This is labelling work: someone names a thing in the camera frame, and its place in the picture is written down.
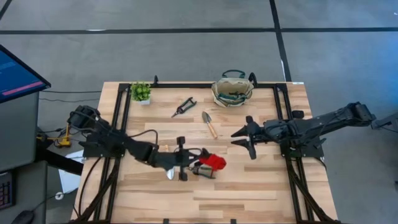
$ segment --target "garden tool bag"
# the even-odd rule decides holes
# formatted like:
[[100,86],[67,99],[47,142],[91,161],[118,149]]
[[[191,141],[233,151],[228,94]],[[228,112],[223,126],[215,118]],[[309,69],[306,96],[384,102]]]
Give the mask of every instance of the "garden tool bag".
[[[238,72],[239,78],[228,78],[227,73]],[[245,73],[240,70],[228,70],[223,73],[223,77],[218,82],[213,83],[214,102],[220,106],[241,106],[247,99],[250,99],[253,84],[245,77]]]

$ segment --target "black mouse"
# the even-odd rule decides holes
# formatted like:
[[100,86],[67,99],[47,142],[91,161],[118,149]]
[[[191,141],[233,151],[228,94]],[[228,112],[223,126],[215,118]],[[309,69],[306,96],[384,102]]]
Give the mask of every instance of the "black mouse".
[[33,211],[25,210],[18,214],[11,224],[31,224],[34,217],[35,213]]

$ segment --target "white paper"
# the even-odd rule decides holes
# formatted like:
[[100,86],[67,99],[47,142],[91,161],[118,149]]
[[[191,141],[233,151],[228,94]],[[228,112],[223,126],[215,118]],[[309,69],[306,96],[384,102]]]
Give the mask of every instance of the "white paper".
[[[74,161],[83,163],[82,157],[83,157],[83,150],[78,151],[78,152],[73,152],[66,156],[66,158],[75,158],[75,159],[73,159]],[[63,193],[71,192],[79,187],[79,183],[80,183],[79,175],[71,174],[69,172],[66,172],[66,171],[60,170],[60,169],[58,171],[60,173]]]

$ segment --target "white pot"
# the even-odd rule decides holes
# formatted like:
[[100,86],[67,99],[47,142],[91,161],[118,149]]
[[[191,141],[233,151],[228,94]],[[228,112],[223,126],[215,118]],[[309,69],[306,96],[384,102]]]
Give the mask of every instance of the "white pot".
[[149,105],[149,104],[150,104],[150,98],[149,98],[148,100],[141,100],[141,101],[138,101],[138,103],[139,103],[140,105]]

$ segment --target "black floor stripe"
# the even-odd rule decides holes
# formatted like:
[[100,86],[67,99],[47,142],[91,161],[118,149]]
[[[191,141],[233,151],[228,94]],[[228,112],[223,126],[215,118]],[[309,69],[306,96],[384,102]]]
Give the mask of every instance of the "black floor stripe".
[[274,25],[275,25],[275,34],[276,34],[276,41],[278,42],[279,55],[280,55],[280,59],[283,63],[282,66],[284,69],[285,81],[291,82],[292,77],[290,75],[289,63],[287,62],[285,44],[284,44],[284,39],[282,37],[281,29],[280,29],[278,12],[276,9],[275,1],[269,0],[269,4],[271,6],[272,18],[274,20]]
[[220,27],[220,28],[176,28],[176,29],[104,29],[104,30],[0,30],[0,34],[196,34],[196,33],[259,33],[275,32],[266,27]]
[[281,32],[398,32],[398,27],[281,28]]
[[12,0],[7,0],[6,3],[4,4],[4,6],[2,7],[1,11],[0,11],[0,20],[1,18],[4,16],[4,14],[6,13],[8,6],[10,6]]

